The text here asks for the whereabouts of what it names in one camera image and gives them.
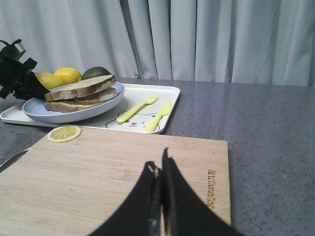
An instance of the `bamboo cutting board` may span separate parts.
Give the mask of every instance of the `bamboo cutting board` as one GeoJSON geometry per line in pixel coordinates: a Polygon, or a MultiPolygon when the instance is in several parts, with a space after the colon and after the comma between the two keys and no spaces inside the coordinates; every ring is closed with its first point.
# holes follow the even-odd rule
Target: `bamboo cutting board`
{"type": "Polygon", "coordinates": [[[161,167],[165,147],[201,200],[230,224],[226,141],[82,127],[67,143],[43,137],[0,173],[0,235],[91,233],[123,202],[146,161],[161,167]]]}

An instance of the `sandwich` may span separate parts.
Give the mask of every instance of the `sandwich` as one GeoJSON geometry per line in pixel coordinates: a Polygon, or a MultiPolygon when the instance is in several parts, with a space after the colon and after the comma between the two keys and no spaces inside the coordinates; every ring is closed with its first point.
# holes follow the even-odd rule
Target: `sandwich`
{"type": "Polygon", "coordinates": [[[118,96],[112,87],[115,83],[114,75],[104,75],[63,86],[45,94],[44,107],[47,111],[69,113],[103,104],[118,96]]]}

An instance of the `blue plate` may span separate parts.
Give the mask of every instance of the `blue plate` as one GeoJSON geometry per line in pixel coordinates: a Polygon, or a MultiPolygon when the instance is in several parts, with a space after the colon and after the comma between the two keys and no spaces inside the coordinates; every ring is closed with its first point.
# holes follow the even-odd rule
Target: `blue plate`
{"type": "Polygon", "coordinates": [[[47,111],[44,107],[44,103],[46,101],[37,98],[31,98],[23,105],[22,111],[25,113],[25,115],[33,120],[50,124],[69,123],[88,119],[109,111],[120,102],[125,92],[125,86],[119,82],[116,82],[112,87],[117,89],[118,96],[108,102],[95,107],[87,108],[85,110],[70,113],[47,111]]]}

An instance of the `table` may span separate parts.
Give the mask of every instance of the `table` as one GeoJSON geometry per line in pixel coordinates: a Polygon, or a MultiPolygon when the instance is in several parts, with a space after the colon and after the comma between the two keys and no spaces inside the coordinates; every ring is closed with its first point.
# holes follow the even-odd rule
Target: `table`
{"type": "MultiPolygon", "coordinates": [[[[165,135],[228,141],[232,226],[246,235],[315,232],[315,88],[140,80],[181,89],[165,135]]],[[[21,100],[0,101],[0,112],[21,100]]],[[[0,121],[0,163],[51,128],[0,121]]]]}

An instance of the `lime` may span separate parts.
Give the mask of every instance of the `lime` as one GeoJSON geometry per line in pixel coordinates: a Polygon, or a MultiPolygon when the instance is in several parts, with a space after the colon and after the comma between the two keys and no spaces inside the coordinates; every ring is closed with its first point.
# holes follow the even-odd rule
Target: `lime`
{"type": "Polygon", "coordinates": [[[72,67],[63,67],[56,70],[55,75],[60,77],[66,85],[81,81],[81,73],[72,67]]]}
{"type": "Polygon", "coordinates": [[[54,143],[64,143],[77,138],[81,128],[76,125],[66,125],[54,128],[48,133],[48,140],[54,143]]]}
{"type": "Polygon", "coordinates": [[[40,73],[37,75],[37,79],[48,90],[65,85],[60,77],[52,73],[40,73]]]}
{"type": "Polygon", "coordinates": [[[98,77],[102,75],[111,75],[111,73],[104,67],[95,66],[84,72],[81,78],[82,80],[86,80],[89,78],[98,77]]]}

